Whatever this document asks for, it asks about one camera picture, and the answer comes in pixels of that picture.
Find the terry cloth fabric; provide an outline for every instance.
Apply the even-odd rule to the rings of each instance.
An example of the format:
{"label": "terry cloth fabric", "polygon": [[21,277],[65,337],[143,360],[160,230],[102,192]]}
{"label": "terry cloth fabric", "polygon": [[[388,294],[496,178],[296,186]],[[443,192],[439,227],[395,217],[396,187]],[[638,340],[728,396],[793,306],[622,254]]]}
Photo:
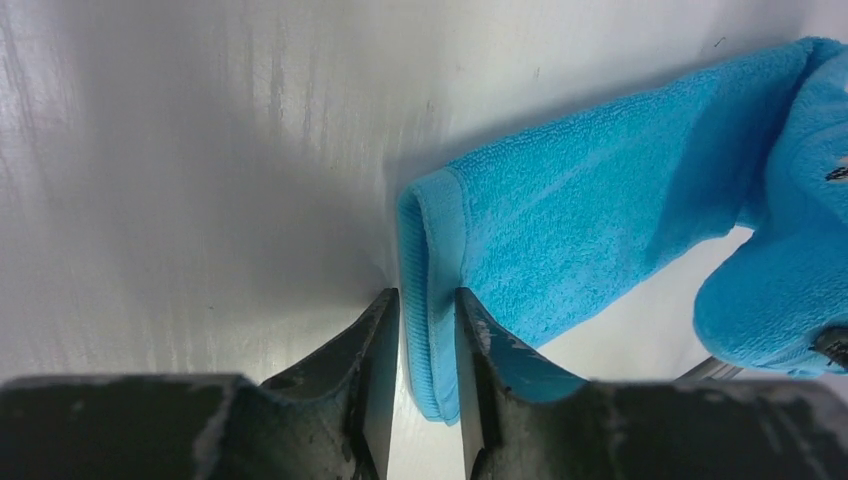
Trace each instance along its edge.
{"label": "terry cloth fabric", "polygon": [[848,54],[804,39],[475,150],[398,204],[412,389],[459,416],[454,289],[538,347],[697,243],[754,237],[701,289],[695,329],[735,365],[839,371],[808,350],[848,325]]}

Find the crumpled blue towel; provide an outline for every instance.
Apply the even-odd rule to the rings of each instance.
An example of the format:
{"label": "crumpled blue towel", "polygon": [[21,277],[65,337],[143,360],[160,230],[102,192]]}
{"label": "crumpled blue towel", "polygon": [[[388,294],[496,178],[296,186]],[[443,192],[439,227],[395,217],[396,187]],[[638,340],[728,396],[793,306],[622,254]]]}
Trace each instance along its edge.
{"label": "crumpled blue towel", "polygon": [[701,341],[739,366],[840,371],[809,347],[848,325],[848,184],[826,180],[848,155],[845,51],[825,39],[760,51],[412,183],[399,243],[424,415],[458,419],[456,287],[538,347],[738,224],[756,233],[702,287]]}

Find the white table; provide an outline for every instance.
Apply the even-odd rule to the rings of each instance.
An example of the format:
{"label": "white table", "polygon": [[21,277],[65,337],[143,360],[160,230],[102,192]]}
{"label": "white table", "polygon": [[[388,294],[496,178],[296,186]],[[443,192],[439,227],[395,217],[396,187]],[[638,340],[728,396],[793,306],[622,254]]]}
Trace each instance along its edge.
{"label": "white table", "polygon": [[[0,0],[0,30],[0,378],[261,380],[397,284],[411,179],[717,59],[846,40],[848,4]],[[603,378],[686,370],[706,355],[694,292],[745,235],[543,352]],[[459,429],[399,375],[390,478],[461,478]]]}

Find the towel fold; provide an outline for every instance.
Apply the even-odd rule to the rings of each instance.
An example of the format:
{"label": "towel fold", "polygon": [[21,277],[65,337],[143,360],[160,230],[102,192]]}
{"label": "towel fold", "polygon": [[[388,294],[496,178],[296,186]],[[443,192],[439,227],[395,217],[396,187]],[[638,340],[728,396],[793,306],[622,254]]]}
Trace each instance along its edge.
{"label": "towel fold", "polygon": [[826,180],[848,155],[844,51],[804,39],[738,58],[503,138],[407,187],[402,294],[424,415],[458,419],[456,287],[538,347],[738,224],[756,233],[698,295],[704,345],[744,367],[841,370],[808,348],[848,325],[848,184]]}

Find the blue cloth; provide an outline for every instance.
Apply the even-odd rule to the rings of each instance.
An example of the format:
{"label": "blue cloth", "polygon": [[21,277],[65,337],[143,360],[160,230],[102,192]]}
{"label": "blue cloth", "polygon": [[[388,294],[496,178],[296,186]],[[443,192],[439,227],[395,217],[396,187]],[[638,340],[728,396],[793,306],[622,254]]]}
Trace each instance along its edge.
{"label": "blue cloth", "polygon": [[702,287],[695,330],[730,363],[839,370],[848,325],[848,53],[804,39],[531,128],[412,183],[398,204],[412,390],[459,415],[453,292],[538,347],[697,243],[754,237]]}

